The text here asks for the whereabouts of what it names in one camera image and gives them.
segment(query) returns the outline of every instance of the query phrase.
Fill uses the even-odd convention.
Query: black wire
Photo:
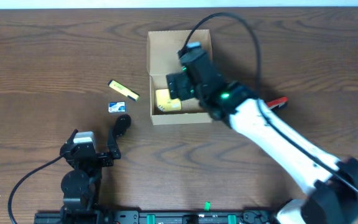
[[[207,20],[214,18],[214,17],[219,17],[219,16],[226,16],[226,17],[230,17],[233,19],[238,20],[248,31],[248,33],[250,34],[250,36],[252,37],[252,41],[254,42],[255,45],[255,52],[256,52],[256,74],[255,74],[255,92],[256,94],[259,96],[260,95],[260,78],[262,76],[262,51],[260,50],[260,44],[259,44],[259,39],[257,38],[255,32],[252,30],[251,26],[248,25],[247,21],[245,19],[243,19],[241,16],[238,16],[237,14],[233,14],[230,12],[219,12],[219,13],[215,13],[212,15],[209,15],[207,17],[205,17],[204,19],[202,19],[197,25],[194,26],[193,30],[191,30],[189,36],[186,39],[186,42],[182,48],[182,50],[185,50],[187,43],[190,40],[191,35],[193,35],[194,31],[199,28],[199,26],[201,24],[203,24],[204,22],[206,22]],[[285,140],[287,140],[292,146],[294,146],[295,148],[297,148],[300,152],[302,152],[305,156],[307,156],[309,159],[311,159],[315,164],[321,166],[323,169],[327,170],[329,173],[331,173],[335,178],[337,178],[338,180],[340,180],[342,183],[344,183],[346,186],[348,186],[350,189],[352,189],[355,193],[358,194],[358,189],[353,186],[350,182],[348,182],[345,178],[343,178],[340,174],[338,174],[335,170],[333,170],[332,168],[330,168],[329,166],[327,166],[323,161],[321,161],[320,159],[318,159],[317,157],[313,156],[312,154],[310,154],[307,150],[303,149],[300,145],[298,145],[295,141],[293,141],[292,139],[290,139],[287,135],[285,135],[284,133],[281,132],[281,130],[279,130],[270,120],[270,118],[268,116],[266,116],[266,114],[262,111],[260,104],[261,104],[262,100],[257,99],[257,107],[258,107],[258,111],[259,113],[262,115],[262,117],[264,118],[265,122],[267,124],[269,124],[282,138],[284,138]]]
[[[55,163],[56,161],[58,161],[59,159],[61,159],[63,156],[64,156],[64,155],[61,155],[61,156],[57,157],[56,159],[54,159],[54,160],[52,160],[52,161],[50,161],[50,162],[48,162],[48,163],[46,163],[46,164],[44,164],[44,165],[42,165],[42,166],[36,168],[35,170],[33,170],[33,171],[31,171],[31,172],[29,172],[29,173],[26,174],[23,178],[21,178],[21,180],[18,181],[18,183],[17,183],[17,184],[15,185],[15,187],[12,189],[12,192],[11,192],[11,194],[10,194],[10,196],[9,196],[9,200],[7,201],[7,212],[8,212],[8,214],[9,214],[9,218],[11,219],[11,222],[12,222],[13,224],[17,224],[17,222],[16,222],[16,220],[15,220],[15,217],[13,216],[13,213],[12,213],[12,200],[13,200],[13,195],[15,194],[17,188],[20,186],[20,184],[23,183],[23,181],[25,181],[25,180],[26,180],[28,177],[30,177],[32,174],[34,174],[35,172],[37,172],[37,171],[39,171],[39,170],[41,170],[41,169],[43,169],[43,168],[49,166],[50,164]]]

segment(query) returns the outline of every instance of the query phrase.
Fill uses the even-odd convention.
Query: cardboard box
[[[155,91],[168,88],[166,76],[181,71],[177,51],[183,47],[190,30],[152,31],[147,35],[147,71],[150,75],[150,117],[154,125],[212,122],[209,114],[198,106],[197,99],[181,102],[182,110],[162,112],[155,104]],[[200,42],[212,59],[209,30],[196,30],[190,42]]]

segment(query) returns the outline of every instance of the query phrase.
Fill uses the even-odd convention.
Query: blue and white label
[[[125,102],[111,102],[109,103],[109,112],[125,112]]]

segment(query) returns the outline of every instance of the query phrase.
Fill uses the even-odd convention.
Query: wooden table
[[[16,182],[58,156],[76,128],[94,131],[106,150],[126,101],[132,126],[118,140],[122,159],[103,170],[101,204],[143,210],[240,210],[277,206],[302,192],[283,169],[222,123],[153,126],[146,37],[150,30],[191,29],[213,12],[236,12],[260,37],[264,94],[287,96],[279,116],[341,158],[358,158],[358,8],[101,9],[0,11],[0,223]],[[229,78],[253,86],[249,36],[215,19],[214,59]],[[133,102],[107,86],[115,79],[140,94]],[[38,210],[62,206],[60,160],[27,179],[13,212],[32,223]]]

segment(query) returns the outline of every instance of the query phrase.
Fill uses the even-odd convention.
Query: yellow sponge
[[[156,90],[155,98],[157,101],[157,107],[160,111],[179,111],[181,110],[181,103],[179,99],[172,100],[169,95],[168,89]]]

